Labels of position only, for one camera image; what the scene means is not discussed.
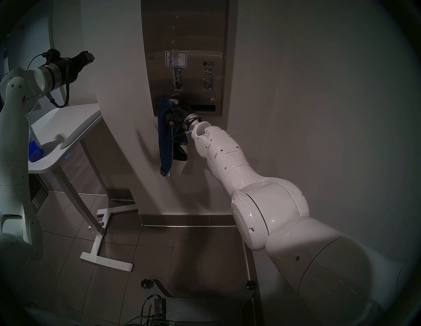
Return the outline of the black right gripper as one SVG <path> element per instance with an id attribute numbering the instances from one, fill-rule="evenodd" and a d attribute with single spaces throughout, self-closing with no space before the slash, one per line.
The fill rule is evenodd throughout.
<path id="1" fill-rule="evenodd" d="M 178 103 L 173 108 L 173 122 L 177 126 L 189 127 L 190 120 L 194 116 L 194 110 L 187 103 L 186 100 L 178 100 Z"/>

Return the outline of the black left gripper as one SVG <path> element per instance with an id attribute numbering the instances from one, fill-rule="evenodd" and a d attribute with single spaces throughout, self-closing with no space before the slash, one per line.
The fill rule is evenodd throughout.
<path id="1" fill-rule="evenodd" d="M 82 51 L 72 58 L 62 57 L 62 85 L 65 85 L 67 82 L 69 84 L 73 83 L 81 70 L 94 60 L 95 57 L 88 51 Z"/>

